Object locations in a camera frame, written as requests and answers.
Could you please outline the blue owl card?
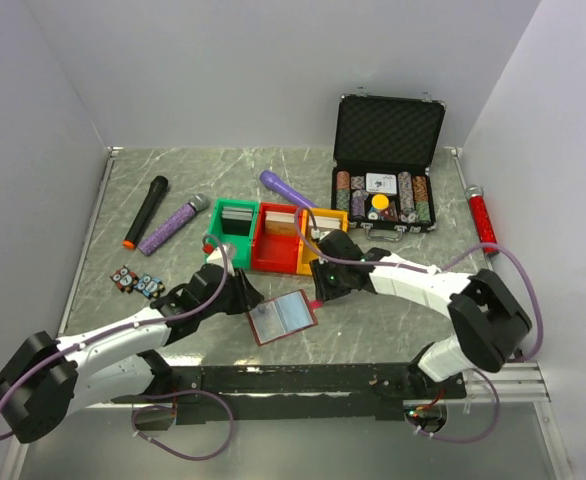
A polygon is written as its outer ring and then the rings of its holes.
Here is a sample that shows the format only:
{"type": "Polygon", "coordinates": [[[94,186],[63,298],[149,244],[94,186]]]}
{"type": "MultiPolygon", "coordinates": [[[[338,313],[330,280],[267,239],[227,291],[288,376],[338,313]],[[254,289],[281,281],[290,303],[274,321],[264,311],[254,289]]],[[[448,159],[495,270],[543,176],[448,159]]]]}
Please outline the blue owl card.
{"type": "Polygon", "coordinates": [[[145,298],[153,300],[159,298],[165,291],[164,283],[157,277],[144,273],[140,276],[135,291],[145,298]]]}

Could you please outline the yellow poker dealer chip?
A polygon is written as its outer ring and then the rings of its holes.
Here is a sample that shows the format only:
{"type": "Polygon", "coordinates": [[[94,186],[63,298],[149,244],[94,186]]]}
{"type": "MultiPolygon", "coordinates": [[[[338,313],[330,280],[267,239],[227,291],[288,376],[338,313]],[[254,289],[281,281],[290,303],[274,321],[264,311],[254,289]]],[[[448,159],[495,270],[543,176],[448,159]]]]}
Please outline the yellow poker dealer chip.
{"type": "Polygon", "coordinates": [[[389,207],[390,200],[384,194],[376,194],[371,199],[371,206],[379,211],[385,210],[389,207]]]}

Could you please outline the purple plastic toy microphone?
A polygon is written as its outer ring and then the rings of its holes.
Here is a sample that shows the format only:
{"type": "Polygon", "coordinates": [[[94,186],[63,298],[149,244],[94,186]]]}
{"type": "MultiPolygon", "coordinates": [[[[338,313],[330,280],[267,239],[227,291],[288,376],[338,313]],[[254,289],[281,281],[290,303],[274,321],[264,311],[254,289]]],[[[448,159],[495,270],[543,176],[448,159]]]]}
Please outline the purple plastic toy microphone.
{"type": "Polygon", "coordinates": [[[271,170],[264,170],[259,175],[260,182],[269,190],[279,194],[296,206],[316,208],[317,205],[283,181],[271,170]]]}

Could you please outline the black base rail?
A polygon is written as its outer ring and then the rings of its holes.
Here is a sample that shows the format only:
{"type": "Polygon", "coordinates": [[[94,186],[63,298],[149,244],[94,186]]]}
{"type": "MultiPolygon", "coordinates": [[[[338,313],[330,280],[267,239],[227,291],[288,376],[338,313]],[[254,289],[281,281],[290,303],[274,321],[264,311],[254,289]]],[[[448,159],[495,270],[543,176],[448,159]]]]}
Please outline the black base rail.
{"type": "Polygon", "coordinates": [[[435,383],[407,363],[173,367],[141,393],[118,403],[164,402],[179,425],[224,421],[226,402],[236,420],[373,417],[402,421],[403,408],[442,394],[462,400],[460,374],[435,383]]]}

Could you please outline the purple glitter toy microphone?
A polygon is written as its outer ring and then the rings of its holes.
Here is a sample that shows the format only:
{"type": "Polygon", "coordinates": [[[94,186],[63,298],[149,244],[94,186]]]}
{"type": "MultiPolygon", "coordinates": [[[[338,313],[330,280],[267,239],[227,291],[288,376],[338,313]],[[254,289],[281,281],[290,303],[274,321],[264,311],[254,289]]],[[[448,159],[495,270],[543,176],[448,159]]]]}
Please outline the purple glitter toy microphone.
{"type": "Polygon", "coordinates": [[[192,195],[185,204],[169,216],[151,235],[145,238],[137,249],[145,256],[152,255],[198,213],[207,209],[209,204],[210,199],[205,194],[197,193],[192,195]]]}

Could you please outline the green plastic card bin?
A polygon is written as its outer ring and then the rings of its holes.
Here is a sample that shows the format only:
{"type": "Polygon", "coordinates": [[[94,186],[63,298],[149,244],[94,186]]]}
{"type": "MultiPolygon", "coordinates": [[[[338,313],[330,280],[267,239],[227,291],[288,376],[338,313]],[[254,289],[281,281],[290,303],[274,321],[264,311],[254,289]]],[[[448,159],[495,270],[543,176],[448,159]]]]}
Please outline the green plastic card bin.
{"type": "Polygon", "coordinates": [[[223,243],[232,244],[235,268],[249,269],[259,203],[256,201],[218,198],[209,223],[208,233],[223,243]]]}

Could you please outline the white playing card deck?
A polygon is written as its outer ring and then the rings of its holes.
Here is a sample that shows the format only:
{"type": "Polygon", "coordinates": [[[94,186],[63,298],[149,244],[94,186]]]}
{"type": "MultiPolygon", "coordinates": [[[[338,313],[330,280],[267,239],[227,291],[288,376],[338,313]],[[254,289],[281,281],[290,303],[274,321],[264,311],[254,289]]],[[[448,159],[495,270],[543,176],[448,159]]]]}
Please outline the white playing card deck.
{"type": "Polygon", "coordinates": [[[367,173],[365,190],[373,194],[396,195],[398,192],[397,176],[383,173],[367,173]]]}

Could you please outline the red leather card holder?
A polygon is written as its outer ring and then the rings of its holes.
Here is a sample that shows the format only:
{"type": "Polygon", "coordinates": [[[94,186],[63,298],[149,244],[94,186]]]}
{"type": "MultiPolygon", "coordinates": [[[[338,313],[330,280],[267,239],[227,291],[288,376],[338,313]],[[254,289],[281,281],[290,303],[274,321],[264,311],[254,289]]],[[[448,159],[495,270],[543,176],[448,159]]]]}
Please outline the red leather card holder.
{"type": "Polygon", "coordinates": [[[315,312],[323,302],[310,300],[303,289],[257,305],[246,316],[256,343],[263,346],[318,324],[315,312]]]}

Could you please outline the red plastic card bin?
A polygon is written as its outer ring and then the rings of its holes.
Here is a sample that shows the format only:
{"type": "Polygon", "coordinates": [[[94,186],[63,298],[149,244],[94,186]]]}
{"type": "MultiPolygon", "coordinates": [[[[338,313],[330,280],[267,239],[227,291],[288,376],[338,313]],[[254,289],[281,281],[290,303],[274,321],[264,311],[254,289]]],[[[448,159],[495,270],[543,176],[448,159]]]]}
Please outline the red plastic card bin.
{"type": "Polygon", "coordinates": [[[296,274],[300,216],[294,205],[259,204],[252,241],[251,269],[259,272],[296,274]]]}

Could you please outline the red owl card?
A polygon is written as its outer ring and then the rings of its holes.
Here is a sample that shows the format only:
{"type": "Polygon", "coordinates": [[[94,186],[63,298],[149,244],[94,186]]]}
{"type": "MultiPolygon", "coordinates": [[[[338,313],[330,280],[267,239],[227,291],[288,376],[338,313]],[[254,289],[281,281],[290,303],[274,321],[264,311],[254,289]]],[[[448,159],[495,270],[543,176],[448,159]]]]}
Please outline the red owl card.
{"type": "Polygon", "coordinates": [[[122,266],[116,270],[110,279],[120,292],[131,293],[138,284],[139,277],[132,272],[127,266],[122,266]]]}

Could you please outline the black toy microphone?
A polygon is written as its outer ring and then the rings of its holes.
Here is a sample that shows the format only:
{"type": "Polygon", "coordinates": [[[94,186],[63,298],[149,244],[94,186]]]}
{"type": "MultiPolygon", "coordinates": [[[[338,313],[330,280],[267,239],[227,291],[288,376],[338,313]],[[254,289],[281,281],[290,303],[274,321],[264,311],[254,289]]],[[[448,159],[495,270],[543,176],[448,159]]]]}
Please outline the black toy microphone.
{"type": "Polygon", "coordinates": [[[134,250],[141,241],[148,225],[169,191],[169,180],[162,175],[150,183],[148,192],[122,242],[128,250],[134,250]]]}

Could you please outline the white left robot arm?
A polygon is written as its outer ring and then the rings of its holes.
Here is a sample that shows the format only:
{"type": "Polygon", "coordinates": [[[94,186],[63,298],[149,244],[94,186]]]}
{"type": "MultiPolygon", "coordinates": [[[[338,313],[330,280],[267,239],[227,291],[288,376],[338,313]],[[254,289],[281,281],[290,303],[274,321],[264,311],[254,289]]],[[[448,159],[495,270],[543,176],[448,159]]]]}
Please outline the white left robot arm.
{"type": "Polygon", "coordinates": [[[159,401],[174,383],[161,348],[194,334],[211,316],[244,314],[263,299],[243,270],[206,264],[128,318],[72,336],[37,332],[0,371],[0,419],[9,435],[27,444],[97,403],[159,401]]]}

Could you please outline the yellow plastic card bin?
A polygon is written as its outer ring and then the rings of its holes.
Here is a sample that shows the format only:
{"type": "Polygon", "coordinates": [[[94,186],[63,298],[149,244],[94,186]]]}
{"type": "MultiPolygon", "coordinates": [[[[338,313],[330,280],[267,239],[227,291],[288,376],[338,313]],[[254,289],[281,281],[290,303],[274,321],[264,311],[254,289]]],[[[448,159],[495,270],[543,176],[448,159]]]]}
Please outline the yellow plastic card bin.
{"type": "MultiPolygon", "coordinates": [[[[348,231],[348,214],[346,211],[311,208],[311,212],[312,215],[309,215],[306,209],[301,211],[300,231],[314,247],[316,247],[316,243],[308,238],[311,227],[348,231]]],[[[299,238],[296,273],[298,275],[311,276],[310,262],[316,258],[317,255],[299,238]]]]}

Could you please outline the black poker chip case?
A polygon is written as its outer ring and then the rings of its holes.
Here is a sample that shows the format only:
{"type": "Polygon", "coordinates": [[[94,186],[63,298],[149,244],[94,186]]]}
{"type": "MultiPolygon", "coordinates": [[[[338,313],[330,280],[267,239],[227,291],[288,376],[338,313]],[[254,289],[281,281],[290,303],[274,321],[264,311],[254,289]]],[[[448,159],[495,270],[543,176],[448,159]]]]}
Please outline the black poker chip case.
{"type": "Polygon", "coordinates": [[[331,208],[346,211],[352,228],[380,231],[381,240],[437,228],[430,170],[446,113],[444,102],[346,94],[338,106],[331,208]],[[397,176],[387,209],[371,206],[367,173],[397,176]]]}

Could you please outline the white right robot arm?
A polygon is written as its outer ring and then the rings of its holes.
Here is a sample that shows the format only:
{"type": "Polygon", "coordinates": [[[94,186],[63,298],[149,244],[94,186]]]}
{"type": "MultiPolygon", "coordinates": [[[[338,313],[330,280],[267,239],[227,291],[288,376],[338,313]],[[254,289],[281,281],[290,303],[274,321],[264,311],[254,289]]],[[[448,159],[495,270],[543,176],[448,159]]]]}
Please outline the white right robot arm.
{"type": "Polygon", "coordinates": [[[493,271],[444,271],[388,250],[362,251],[341,230],[323,235],[311,262],[316,299],[326,303],[353,291],[398,297],[452,323],[453,334],[434,342],[412,361],[411,390],[430,398],[449,378],[469,369],[497,373],[532,329],[532,321],[493,271]]]}

